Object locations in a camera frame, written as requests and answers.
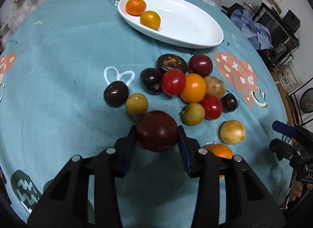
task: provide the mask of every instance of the black speaker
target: black speaker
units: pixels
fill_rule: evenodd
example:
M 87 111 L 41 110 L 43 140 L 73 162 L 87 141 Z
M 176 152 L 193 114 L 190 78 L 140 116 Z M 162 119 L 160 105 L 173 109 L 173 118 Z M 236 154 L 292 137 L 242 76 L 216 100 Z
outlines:
M 291 10 L 289 10 L 284 16 L 283 21 L 293 33 L 295 33 L 300 27 L 300 20 Z

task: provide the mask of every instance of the silver screw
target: silver screw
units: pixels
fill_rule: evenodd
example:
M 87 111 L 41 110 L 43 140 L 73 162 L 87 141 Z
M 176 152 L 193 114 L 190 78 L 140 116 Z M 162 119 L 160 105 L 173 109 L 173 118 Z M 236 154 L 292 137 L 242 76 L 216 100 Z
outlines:
M 72 156 L 72 161 L 73 162 L 78 162 L 79 160 L 80 160 L 80 156 L 79 155 Z
M 236 161 L 236 162 L 241 162 L 241 161 L 242 161 L 242 157 L 239 156 L 239 155 L 235 155 L 235 156 L 234 156 L 234 161 Z
M 109 155 L 112 155 L 116 152 L 116 149 L 113 148 L 113 147 L 110 147 L 110 148 L 107 148 L 106 149 L 106 153 L 109 154 Z
M 208 150 L 206 148 L 199 148 L 198 152 L 201 155 L 206 155 L 208 153 Z

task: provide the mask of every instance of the white oval plate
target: white oval plate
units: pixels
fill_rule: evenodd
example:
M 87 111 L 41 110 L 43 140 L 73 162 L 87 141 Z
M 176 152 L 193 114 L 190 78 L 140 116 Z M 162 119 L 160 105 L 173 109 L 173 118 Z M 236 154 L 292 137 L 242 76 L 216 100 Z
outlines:
M 139 32 L 168 44 L 204 49 L 222 43 L 224 34 L 219 24 L 205 11 L 184 0 L 144 0 L 147 9 L 161 17 L 158 30 L 140 24 L 140 16 L 132 16 L 125 10 L 128 0 L 120 0 L 118 12 Z

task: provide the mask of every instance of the teal tablecloth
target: teal tablecloth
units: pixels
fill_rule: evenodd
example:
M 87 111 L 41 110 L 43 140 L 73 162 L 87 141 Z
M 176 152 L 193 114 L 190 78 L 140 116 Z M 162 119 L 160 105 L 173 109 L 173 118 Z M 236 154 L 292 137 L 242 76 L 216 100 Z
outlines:
M 186 0 L 220 24 L 225 40 L 204 50 L 171 46 L 130 27 L 118 14 L 118 1 L 49 0 L 25 19 L 0 57 L 0 166 L 13 209 L 26 221 L 44 185 L 71 156 L 95 156 L 127 135 L 133 121 L 125 107 L 113 109 L 103 100 L 108 66 L 119 73 L 132 71 L 130 93 L 145 94 L 149 111 L 163 110 L 182 124 L 182 100 L 149 95 L 139 82 L 140 72 L 154 67 L 165 53 L 185 60 L 197 53 L 212 58 L 212 75 L 238 98 L 238 109 L 184 129 L 204 145 L 220 142 L 222 122 L 240 120 L 247 135 L 231 146 L 233 152 L 243 156 L 275 200 L 282 202 L 291 168 L 287 161 L 276 160 L 269 143 L 281 138 L 271 125 L 275 120 L 286 122 L 286 113 L 270 73 L 248 40 L 213 1 Z M 128 81 L 132 73 L 121 80 Z M 116 80 L 117 74 L 107 70 L 108 81 Z M 260 105 L 265 94 L 267 106 L 259 106 L 251 91 Z M 129 174 L 116 179 L 116 187 L 124 227 L 190 227 L 198 180 L 187 177 L 177 146 L 162 154 L 136 148 Z M 93 188 L 89 191 L 93 205 Z M 221 179 L 220 222 L 225 218 L 224 192 Z

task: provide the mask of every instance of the red tomato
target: red tomato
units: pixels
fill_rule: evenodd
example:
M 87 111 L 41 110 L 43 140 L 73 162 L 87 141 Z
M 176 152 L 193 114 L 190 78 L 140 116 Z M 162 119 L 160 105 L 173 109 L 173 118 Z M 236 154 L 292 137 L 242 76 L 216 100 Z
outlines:
M 215 96 L 207 96 L 200 103 L 205 110 L 205 118 L 214 120 L 222 115 L 223 105 Z
M 167 71 L 162 77 L 161 87 L 167 95 L 179 95 L 185 89 L 185 85 L 185 74 L 179 69 Z

